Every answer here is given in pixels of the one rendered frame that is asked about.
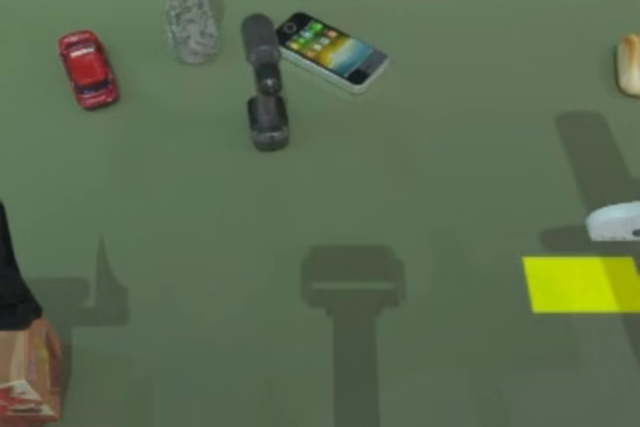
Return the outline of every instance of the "red toy car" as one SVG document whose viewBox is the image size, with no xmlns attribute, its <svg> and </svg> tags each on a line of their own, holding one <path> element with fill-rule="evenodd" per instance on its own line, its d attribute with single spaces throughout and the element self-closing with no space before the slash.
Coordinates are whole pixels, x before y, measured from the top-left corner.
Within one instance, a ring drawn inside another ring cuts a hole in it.
<svg viewBox="0 0 640 427">
<path fill-rule="evenodd" d="M 81 30 L 60 37 L 58 52 L 81 107 L 93 110 L 118 100 L 113 70 L 95 33 Z"/>
</svg>

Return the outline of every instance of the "bread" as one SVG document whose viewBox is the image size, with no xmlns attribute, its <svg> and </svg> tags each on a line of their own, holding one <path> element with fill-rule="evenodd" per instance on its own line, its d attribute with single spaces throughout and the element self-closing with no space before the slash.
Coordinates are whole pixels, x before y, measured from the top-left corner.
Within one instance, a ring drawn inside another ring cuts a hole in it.
<svg viewBox="0 0 640 427">
<path fill-rule="evenodd" d="M 618 44 L 618 85 L 627 95 L 640 97 L 640 36 L 629 34 Z"/>
</svg>

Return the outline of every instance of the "green table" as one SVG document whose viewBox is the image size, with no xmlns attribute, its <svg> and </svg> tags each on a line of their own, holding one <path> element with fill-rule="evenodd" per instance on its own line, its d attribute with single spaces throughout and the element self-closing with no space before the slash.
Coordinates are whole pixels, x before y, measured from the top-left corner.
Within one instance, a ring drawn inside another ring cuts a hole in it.
<svg viewBox="0 0 640 427">
<path fill-rule="evenodd" d="M 71 345 L 60 425 L 632 425 L 635 317 L 533 316 L 521 257 L 588 253 L 588 209 L 640 190 L 612 59 L 640 0 L 222 4 L 186 67 L 160 0 L 0 0 L 0 195 Z M 261 154 L 239 24 L 301 8 L 392 65 L 355 99 L 287 66 Z M 80 28 L 121 79 L 100 112 L 56 55 Z"/>
</svg>

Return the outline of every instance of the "box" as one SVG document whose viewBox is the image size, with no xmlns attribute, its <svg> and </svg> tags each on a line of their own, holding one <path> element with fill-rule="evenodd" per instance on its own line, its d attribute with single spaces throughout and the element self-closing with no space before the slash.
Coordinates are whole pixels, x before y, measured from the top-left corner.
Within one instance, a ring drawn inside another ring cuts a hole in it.
<svg viewBox="0 0 640 427">
<path fill-rule="evenodd" d="M 61 415 L 61 345 L 51 324 L 0 332 L 0 427 L 55 422 Z"/>
</svg>

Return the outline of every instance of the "yellow sticky note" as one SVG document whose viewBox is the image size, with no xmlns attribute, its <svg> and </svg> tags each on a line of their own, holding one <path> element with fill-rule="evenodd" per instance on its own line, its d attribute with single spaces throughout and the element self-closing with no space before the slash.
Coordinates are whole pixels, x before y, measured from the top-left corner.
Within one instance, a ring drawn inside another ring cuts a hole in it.
<svg viewBox="0 0 640 427">
<path fill-rule="evenodd" d="M 632 257 L 525 257 L 523 263 L 534 313 L 640 312 Z"/>
</svg>

